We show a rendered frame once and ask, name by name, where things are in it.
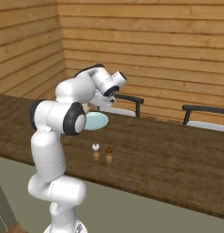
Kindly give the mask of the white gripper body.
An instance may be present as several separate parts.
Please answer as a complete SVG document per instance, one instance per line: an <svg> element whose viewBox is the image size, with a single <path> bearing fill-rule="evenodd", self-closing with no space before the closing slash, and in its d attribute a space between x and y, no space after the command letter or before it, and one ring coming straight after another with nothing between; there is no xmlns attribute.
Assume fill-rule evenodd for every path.
<svg viewBox="0 0 224 233"><path fill-rule="evenodd" d="M116 102L114 96L103 96L99 91L96 91L94 97L91 99L91 103L99 107L112 107Z"/></svg>

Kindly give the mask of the light blue plate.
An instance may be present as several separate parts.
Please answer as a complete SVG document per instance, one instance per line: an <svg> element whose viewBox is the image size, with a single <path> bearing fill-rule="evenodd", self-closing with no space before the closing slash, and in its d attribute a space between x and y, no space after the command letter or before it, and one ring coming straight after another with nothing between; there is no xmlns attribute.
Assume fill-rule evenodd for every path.
<svg viewBox="0 0 224 233"><path fill-rule="evenodd" d="M108 123L108 117L100 112L88 112L85 130L98 130L105 127Z"/></svg>

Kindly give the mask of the black chair with white seat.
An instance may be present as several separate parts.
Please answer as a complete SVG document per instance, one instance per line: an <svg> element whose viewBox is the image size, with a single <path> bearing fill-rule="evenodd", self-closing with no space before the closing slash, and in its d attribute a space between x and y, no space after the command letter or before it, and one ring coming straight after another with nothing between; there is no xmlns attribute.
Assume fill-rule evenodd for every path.
<svg viewBox="0 0 224 233"><path fill-rule="evenodd" d="M204 128L204 129L224 132L224 125L190 120L190 114L192 111L210 112L210 113L217 113L217 114L224 115L224 108L213 107L213 106L183 105L182 109L186 111L186 114L183 120L184 126L198 127L198 128Z"/></svg>
<svg viewBox="0 0 224 233"><path fill-rule="evenodd" d="M136 104L136 111L126 110L126 109L122 109L122 108L116 108L116 107L112 107L112 106L101 106L99 108L99 110L103 111L103 112L118 114L118 115L124 115L124 116L130 116L130 117L140 117L140 105L144 103L143 98L139 98L136 96L121 95L121 94L115 94L115 98L134 102Z"/></svg>

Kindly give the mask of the white-topped wooden salt shaker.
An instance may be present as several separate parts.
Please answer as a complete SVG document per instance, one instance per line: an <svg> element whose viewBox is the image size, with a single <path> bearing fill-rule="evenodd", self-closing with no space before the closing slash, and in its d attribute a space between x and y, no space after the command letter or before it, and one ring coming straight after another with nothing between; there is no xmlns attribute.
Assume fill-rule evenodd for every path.
<svg viewBox="0 0 224 233"><path fill-rule="evenodd" d="M100 145L99 144L93 144L92 149L94 150L93 156L95 160L99 160L99 149Z"/></svg>

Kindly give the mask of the brown-topped wooden pepper shaker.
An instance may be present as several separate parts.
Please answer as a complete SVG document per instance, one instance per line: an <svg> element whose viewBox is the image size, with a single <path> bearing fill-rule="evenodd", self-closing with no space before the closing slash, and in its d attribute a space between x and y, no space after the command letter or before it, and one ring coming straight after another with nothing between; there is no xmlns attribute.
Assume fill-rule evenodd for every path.
<svg viewBox="0 0 224 233"><path fill-rule="evenodd" d="M106 161L108 164L112 163L112 151L113 148L112 147L106 147L105 148L105 152L106 152Z"/></svg>

